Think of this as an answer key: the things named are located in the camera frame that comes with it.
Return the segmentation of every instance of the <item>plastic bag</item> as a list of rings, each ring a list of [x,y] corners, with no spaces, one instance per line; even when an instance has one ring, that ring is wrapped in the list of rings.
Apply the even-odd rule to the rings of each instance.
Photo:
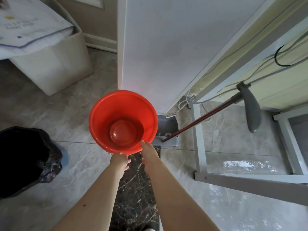
[[[14,197],[37,183],[49,183],[62,169],[62,153],[49,135],[35,128],[0,132],[0,198]]]

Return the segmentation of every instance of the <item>white storage box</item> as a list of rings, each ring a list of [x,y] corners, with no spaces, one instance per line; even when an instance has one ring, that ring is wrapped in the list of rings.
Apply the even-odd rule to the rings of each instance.
[[[46,95],[66,88],[94,72],[83,33],[56,0],[42,0],[75,26],[73,34],[54,46],[10,60]]]

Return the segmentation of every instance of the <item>baseboard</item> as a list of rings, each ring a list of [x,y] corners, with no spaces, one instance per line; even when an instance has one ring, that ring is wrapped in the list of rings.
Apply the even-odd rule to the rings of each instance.
[[[99,49],[99,50],[104,50],[104,51],[109,51],[113,53],[117,53],[117,42],[114,40],[90,35],[87,33],[83,34],[84,40],[86,41],[86,46]]]

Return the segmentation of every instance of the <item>white shelf frame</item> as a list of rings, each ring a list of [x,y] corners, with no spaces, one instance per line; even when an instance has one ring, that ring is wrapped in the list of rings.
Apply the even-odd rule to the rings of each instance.
[[[237,62],[203,89],[195,101],[205,101],[213,97],[225,86],[239,78],[265,57],[273,54],[280,46],[288,43],[308,28],[308,2],[287,17],[278,27],[258,42]],[[282,129],[286,141],[288,157],[294,173],[292,175],[252,175],[252,174],[212,174],[207,172],[205,146],[201,124],[193,127],[196,166],[195,180],[269,198],[308,206],[308,169],[303,161],[295,140],[289,117],[308,113],[308,106],[274,116]],[[200,105],[192,105],[192,121],[201,116]]]

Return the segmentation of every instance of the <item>black cable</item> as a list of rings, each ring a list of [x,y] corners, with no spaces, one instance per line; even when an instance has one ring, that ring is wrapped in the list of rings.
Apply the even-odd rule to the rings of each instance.
[[[274,55],[275,62],[276,62],[276,64],[277,64],[278,66],[282,66],[282,67],[292,66],[292,65],[282,65],[282,64],[280,64],[280,63],[277,61],[277,54],[278,54],[279,50],[281,50],[281,48],[282,48],[283,46],[281,46],[281,47],[275,52],[275,55]]]

